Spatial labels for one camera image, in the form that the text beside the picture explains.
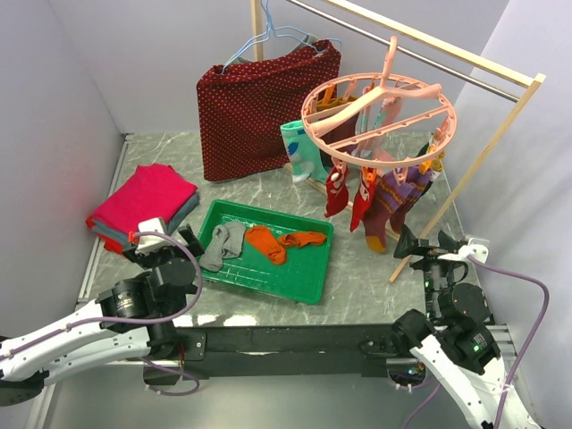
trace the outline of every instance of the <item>orange sock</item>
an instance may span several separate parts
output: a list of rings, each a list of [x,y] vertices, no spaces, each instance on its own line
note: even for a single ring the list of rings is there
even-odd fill
[[[293,248],[294,246],[303,248],[308,244],[319,246],[324,244],[326,240],[328,240],[328,236],[321,232],[299,231],[293,232],[292,234],[282,235],[278,239],[278,242],[285,248]]]
[[[253,226],[246,231],[244,238],[273,264],[281,265],[286,262],[286,249],[278,244],[278,241],[265,226]]]

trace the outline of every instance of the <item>pink folded cloth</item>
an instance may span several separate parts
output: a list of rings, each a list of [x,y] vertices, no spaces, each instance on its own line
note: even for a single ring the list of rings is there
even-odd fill
[[[169,222],[196,191],[197,186],[185,181],[170,165],[140,165],[92,217],[129,234],[140,222],[154,217]]]

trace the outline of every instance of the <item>pink circular hanger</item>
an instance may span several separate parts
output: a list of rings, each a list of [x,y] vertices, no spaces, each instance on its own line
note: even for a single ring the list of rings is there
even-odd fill
[[[446,96],[442,94],[441,85],[429,85],[422,82],[421,80],[410,78],[409,76],[391,74],[391,68],[393,66],[396,51],[397,38],[392,36],[390,47],[383,63],[383,71],[381,73],[350,74],[348,76],[329,80],[322,85],[314,88],[314,90],[308,94],[306,100],[304,100],[301,112],[304,129],[312,141],[325,153],[332,156],[332,158],[349,164],[361,165],[364,167],[372,167],[377,169],[403,168],[419,165],[421,163],[433,160],[439,156],[439,154],[441,154],[450,143],[453,135],[455,134],[455,130],[457,129],[457,115],[450,101]],[[333,109],[324,110],[321,112],[316,111],[315,107],[318,96],[324,90],[328,89],[332,85],[338,85],[346,82],[348,82],[350,84],[350,88],[353,89],[357,86],[356,82],[363,80],[367,81],[367,84],[371,84],[371,82],[379,80],[380,84],[374,86],[374,88],[367,91],[364,95],[351,103],[340,105],[338,107],[334,107]],[[392,85],[388,85],[389,81],[398,81],[402,86],[396,88]],[[322,140],[322,136],[324,134],[341,125],[355,114],[363,111],[369,105],[391,97],[434,99],[439,102],[440,106],[428,110],[422,114],[397,121],[391,125],[382,127],[381,129],[367,131],[349,139],[333,142],[330,145],[327,145]],[[426,121],[427,119],[437,116],[438,114],[447,114],[447,117],[440,127],[440,132],[442,135],[434,150],[432,152],[427,152],[425,155],[415,158],[407,158],[401,161],[381,161],[377,159],[369,160],[359,158],[342,151],[342,149],[347,146],[357,145],[364,140],[379,137],[388,132],[408,127],[409,125],[416,122]]]

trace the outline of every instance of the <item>blue wire hanger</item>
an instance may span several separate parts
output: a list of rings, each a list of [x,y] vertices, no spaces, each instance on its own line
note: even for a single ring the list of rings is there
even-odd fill
[[[294,38],[296,39],[299,43],[301,43],[302,45],[306,45],[311,47],[312,49],[315,50],[315,52],[317,54],[321,54],[323,51],[318,51],[318,49],[313,46],[310,45],[309,43],[305,42],[304,40],[301,40],[299,38],[297,38],[296,36],[293,36],[291,34],[278,34],[277,31],[280,29],[293,29],[295,31],[297,31],[300,34],[303,34],[306,37],[309,37],[310,35],[308,33],[306,33],[305,31],[302,31],[301,29],[297,29],[295,27],[291,27],[290,25],[285,25],[282,27],[274,27],[274,23],[273,23],[273,19],[272,19],[272,15],[270,14],[270,10],[268,8],[268,1],[266,0],[266,3],[264,2],[264,0],[260,0],[260,4],[262,6],[262,10],[265,12],[266,15],[266,30],[264,33],[258,34],[257,36],[254,36],[253,38],[250,38],[249,40],[247,40],[247,42],[239,49],[239,51],[233,55],[231,57],[231,59],[229,61],[227,61],[224,66],[223,66],[223,74],[224,72],[226,72],[226,68],[234,61],[236,60],[239,56],[241,56],[244,52],[246,52],[247,50],[249,50],[252,46],[257,45],[259,43],[264,43],[266,42],[266,40],[270,39],[270,34],[272,33],[276,38]],[[341,45],[341,41],[338,40],[337,38],[331,38],[330,40],[335,40],[338,43],[340,43]]]

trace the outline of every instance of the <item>teal cloth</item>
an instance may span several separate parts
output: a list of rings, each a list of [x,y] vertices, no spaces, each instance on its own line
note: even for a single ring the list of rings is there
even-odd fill
[[[328,172],[322,165],[320,149],[307,136],[302,121],[293,121],[280,127],[284,146],[292,164],[292,181],[300,183],[308,177],[325,183]]]

